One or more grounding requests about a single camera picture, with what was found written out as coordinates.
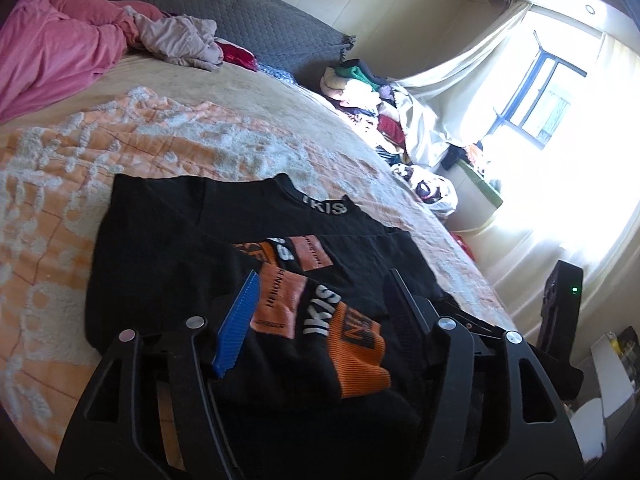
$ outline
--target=metal screw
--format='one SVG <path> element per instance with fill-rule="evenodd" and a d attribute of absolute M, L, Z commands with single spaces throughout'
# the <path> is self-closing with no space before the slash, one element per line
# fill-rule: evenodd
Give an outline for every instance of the metal screw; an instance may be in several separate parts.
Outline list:
<path fill-rule="evenodd" d="M 441 317 L 438 320 L 438 326 L 443 330 L 453 330 L 456 327 L 456 322 L 450 317 Z"/>
<path fill-rule="evenodd" d="M 126 343 L 127 341 L 131 341 L 133 338 L 135 338 L 135 336 L 136 333 L 132 329 L 127 328 L 126 330 L 120 332 L 118 339 L 120 339 L 120 341 L 122 341 L 123 343 Z"/>
<path fill-rule="evenodd" d="M 200 316 L 193 316 L 187 320 L 188 328 L 200 328 L 204 325 L 204 318 Z"/>
<path fill-rule="evenodd" d="M 519 345 L 520 343 L 522 343 L 522 336 L 519 333 L 511 330 L 510 332 L 507 332 L 507 341 L 510 341 L 514 345 Z"/>

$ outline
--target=gray headboard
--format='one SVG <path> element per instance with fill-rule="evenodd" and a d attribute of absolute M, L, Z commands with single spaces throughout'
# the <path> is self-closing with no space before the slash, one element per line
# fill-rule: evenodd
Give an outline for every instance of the gray headboard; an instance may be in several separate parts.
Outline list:
<path fill-rule="evenodd" d="M 355 38 L 281 0 L 142 0 L 165 12 L 210 18 L 218 35 L 291 72 L 317 89 L 324 69 L 339 63 Z"/>

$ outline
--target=sheer curtain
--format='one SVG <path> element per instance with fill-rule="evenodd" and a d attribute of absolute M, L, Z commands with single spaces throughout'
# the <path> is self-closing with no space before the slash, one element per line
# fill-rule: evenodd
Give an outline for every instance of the sheer curtain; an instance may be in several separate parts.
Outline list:
<path fill-rule="evenodd" d="M 544 283 L 557 260 L 584 269 L 578 336 L 633 267 L 639 154 L 640 57 L 604 36 L 594 69 L 545 149 L 513 161 L 504 204 L 482 228 L 463 234 L 525 336 L 537 335 Z"/>
<path fill-rule="evenodd" d="M 435 166 L 449 143 L 468 146 L 460 123 L 484 79 L 531 4 L 512 1 L 507 10 L 458 56 L 393 83 L 396 107 L 414 164 Z"/>

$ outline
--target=orange label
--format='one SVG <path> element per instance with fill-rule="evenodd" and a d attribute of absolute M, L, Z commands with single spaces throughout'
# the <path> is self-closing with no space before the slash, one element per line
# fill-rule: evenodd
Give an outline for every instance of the orange label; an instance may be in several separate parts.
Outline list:
<path fill-rule="evenodd" d="M 334 263 L 324 252 L 320 240 L 315 236 L 292 236 L 290 238 L 296 250 L 302 270 L 322 269 L 332 266 Z"/>
<path fill-rule="evenodd" d="M 276 265 L 276 255 L 273 247 L 268 242 L 255 242 L 248 244 L 234 244 L 234 247 L 249 256 L 253 256 L 256 260 Z"/>
<path fill-rule="evenodd" d="M 306 278 L 270 264 L 260 268 L 260 299 L 251 319 L 256 332 L 293 339 Z"/>
<path fill-rule="evenodd" d="M 389 372 L 380 366 L 385 355 L 380 325 L 343 302 L 336 305 L 329 323 L 327 350 L 343 397 L 373 394 L 391 386 Z"/>

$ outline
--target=bedspread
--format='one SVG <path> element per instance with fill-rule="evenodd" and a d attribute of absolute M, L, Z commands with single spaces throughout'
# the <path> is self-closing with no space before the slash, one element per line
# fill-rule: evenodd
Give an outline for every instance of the bedspread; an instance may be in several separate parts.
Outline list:
<path fill-rule="evenodd" d="M 347 193 L 377 220 L 411 231 L 465 310 L 511 327 L 455 241 L 439 222 L 425 222 L 417 197 L 383 168 L 265 120 L 209 102 L 183 105 L 147 88 L 57 126 L 17 130 L 0 162 L 0 401 L 28 444 L 53 468 L 99 360 L 84 338 L 84 292 L 115 173 L 236 182 L 286 172 L 319 199 Z M 162 403 L 164 428 L 171 418 Z M 175 441 L 166 445 L 177 463 Z"/>

